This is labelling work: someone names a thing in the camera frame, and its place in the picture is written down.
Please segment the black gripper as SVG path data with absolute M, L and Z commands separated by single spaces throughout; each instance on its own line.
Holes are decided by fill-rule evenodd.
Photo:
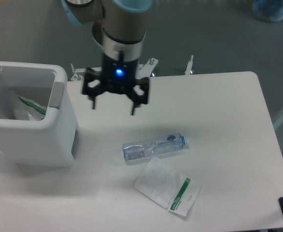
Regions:
M 133 93 L 133 116 L 136 108 L 149 102 L 150 79 L 135 78 L 139 65 L 138 58 L 125 61 L 123 51 L 120 51 L 118 58 L 120 59 L 113 59 L 103 53 L 102 71 L 86 68 L 81 93 L 92 101 L 92 109 L 96 107 L 96 97 L 105 92 L 126 95 Z

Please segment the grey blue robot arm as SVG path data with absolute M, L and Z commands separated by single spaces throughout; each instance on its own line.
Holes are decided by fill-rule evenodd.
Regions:
M 102 48 L 101 71 L 86 68 L 81 93 L 95 102 L 110 92 L 126 95 L 132 111 L 148 104 L 149 77 L 139 77 L 139 60 L 146 35 L 146 15 L 151 0 L 63 0 L 61 4 L 75 25 L 100 26 L 97 43 Z

